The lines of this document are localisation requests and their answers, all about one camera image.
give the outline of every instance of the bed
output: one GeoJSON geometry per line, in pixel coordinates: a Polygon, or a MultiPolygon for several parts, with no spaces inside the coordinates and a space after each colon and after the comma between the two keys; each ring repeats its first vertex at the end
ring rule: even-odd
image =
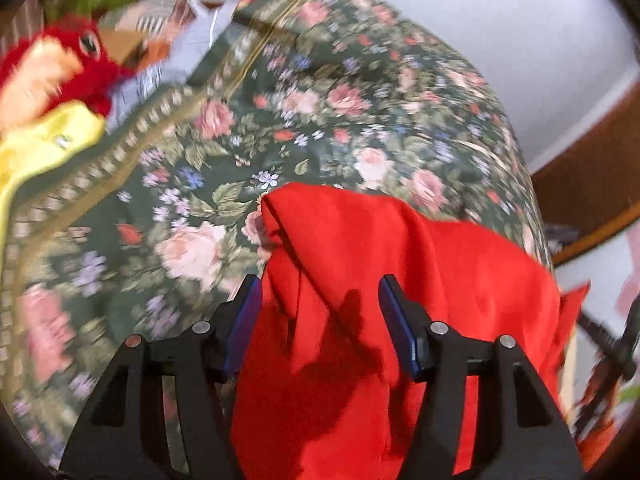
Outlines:
{"type": "Polygon", "coordinates": [[[260,199],[288,182],[476,222],[550,269],[513,131],[463,56],[381,0],[256,0],[187,84],[8,204],[1,400],[41,459],[127,335],[180,333],[260,275],[260,199]]]}

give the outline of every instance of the red plush toy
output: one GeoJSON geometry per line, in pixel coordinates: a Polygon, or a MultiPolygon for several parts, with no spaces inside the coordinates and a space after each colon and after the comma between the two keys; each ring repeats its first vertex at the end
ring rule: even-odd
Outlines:
{"type": "Polygon", "coordinates": [[[133,74],[109,58],[94,23],[71,18],[47,27],[0,64],[0,132],[72,100],[107,115],[110,88],[133,74]]]}

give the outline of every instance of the green leaf print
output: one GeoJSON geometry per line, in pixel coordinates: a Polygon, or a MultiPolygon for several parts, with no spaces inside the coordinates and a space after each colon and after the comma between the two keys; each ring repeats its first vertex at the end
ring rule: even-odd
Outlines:
{"type": "Polygon", "coordinates": [[[199,171],[204,163],[205,153],[200,146],[192,144],[184,153],[184,158],[189,164],[199,171]]]}
{"type": "Polygon", "coordinates": [[[195,195],[191,195],[191,199],[189,200],[189,210],[191,212],[191,216],[198,217],[207,217],[215,213],[214,209],[209,204],[195,195]]]}
{"type": "Polygon", "coordinates": [[[220,206],[226,202],[233,202],[242,191],[242,182],[229,182],[228,184],[221,184],[212,193],[211,199],[213,202],[220,206]]]}
{"type": "Polygon", "coordinates": [[[220,218],[239,217],[251,204],[251,202],[223,202],[218,205],[218,216],[220,218]]]}
{"type": "Polygon", "coordinates": [[[229,152],[220,146],[215,140],[205,142],[202,147],[204,148],[204,152],[209,156],[229,155],[229,152]]]}
{"type": "Polygon", "coordinates": [[[309,159],[306,158],[302,162],[297,163],[293,171],[296,173],[296,175],[302,175],[306,173],[306,170],[308,170],[308,168],[309,168],[309,159]]]}

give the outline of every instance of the red cloth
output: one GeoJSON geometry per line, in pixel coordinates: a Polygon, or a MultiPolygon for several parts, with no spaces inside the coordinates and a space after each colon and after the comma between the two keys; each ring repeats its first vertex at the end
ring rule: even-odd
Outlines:
{"type": "MultiPolygon", "coordinates": [[[[249,480],[396,478],[424,385],[399,370],[378,304],[384,274],[462,335],[513,335],[554,383],[550,361],[577,310],[561,316],[551,273],[505,238],[303,184],[266,195],[261,211],[275,248],[232,425],[249,480]]],[[[470,464],[477,394],[469,380],[458,470],[470,464]]]]}
{"type": "Polygon", "coordinates": [[[56,38],[62,46],[73,50],[83,66],[81,73],[60,85],[59,94],[50,97],[45,113],[62,103],[79,100],[95,114],[108,115],[111,110],[111,88],[118,81],[132,77],[134,72],[109,58],[97,26],[83,18],[69,17],[64,23],[46,27],[32,38],[20,41],[0,62],[0,88],[33,42],[43,36],[56,38]],[[84,52],[81,47],[80,40],[86,34],[90,34],[98,46],[94,56],[84,52]]]}

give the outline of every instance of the orange fabric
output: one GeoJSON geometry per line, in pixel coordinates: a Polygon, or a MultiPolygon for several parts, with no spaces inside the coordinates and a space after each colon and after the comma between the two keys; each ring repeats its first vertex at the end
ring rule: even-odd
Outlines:
{"type": "Polygon", "coordinates": [[[601,428],[594,428],[587,437],[578,444],[578,451],[582,457],[582,465],[588,471],[607,450],[616,436],[616,426],[612,420],[601,428]]]}
{"type": "Polygon", "coordinates": [[[144,70],[149,65],[162,61],[169,57],[171,53],[171,43],[165,40],[151,40],[146,45],[145,55],[136,66],[136,72],[144,70]]]}
{"type": "MultiPolygon", "coordinates": [[[[399,369],[378,304],[384,274],[462,335],[513,335],[537,369],[575,322],[551,273],[483,227],[303,184],[265,195],[261,211],[273,254],[232,425],[248,479],[396,478],[424,385],[399,369]]],[[[477,396],[469,380],[458,471],[470,464],[477,396]]]]}

